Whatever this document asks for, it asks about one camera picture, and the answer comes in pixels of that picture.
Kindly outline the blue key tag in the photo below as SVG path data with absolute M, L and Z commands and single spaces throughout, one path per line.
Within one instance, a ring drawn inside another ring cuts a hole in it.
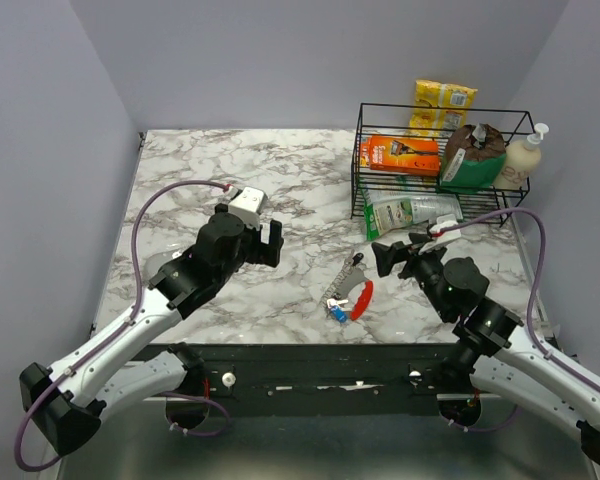
M 329 311 L 339 323 L 345 323 L 348 320 L 347 312 L 339 306 L 332 306 Z

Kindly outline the black key tag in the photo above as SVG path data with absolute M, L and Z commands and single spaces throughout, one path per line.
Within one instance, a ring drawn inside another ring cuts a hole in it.
M 352 264 L 353 265 L 357 265 L 357 264 L 361 263 L 363 259 L 364 259 L 364 254 L 363 253 L 356 253 L 352 257 Z

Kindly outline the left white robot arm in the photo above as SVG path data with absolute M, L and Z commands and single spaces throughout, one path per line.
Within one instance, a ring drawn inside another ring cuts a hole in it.
M 194 393 L 202 372 L 191 355 L 169 347 L 133 368 L 126 366 L 156 337 L 216 297 L 244 264 L 277 267 L 282 225 L 262 230 L 220 212 L 199 230 L 195 243 L 161 266 L 136 301 L 105 329 L 72 353 L 45 367 L 37 362 L 20 374 L 26 421 L 34 422 L 59 456 L 84 446 L 119 410 L 156 394 Z

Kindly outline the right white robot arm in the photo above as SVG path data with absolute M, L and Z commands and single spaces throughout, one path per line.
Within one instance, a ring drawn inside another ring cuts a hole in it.
M 489 280 L 470 257 L 447 259 L 446 247 L 424 243 L 371 245 L 379 276 L 402 265 L 439 318 L 453 324 L 452 352 L 439 366 L 442 384 L 497 394 L 575 436 L 600 465 L 600 376 L 539 338 L 518 315 L 487 295 Z

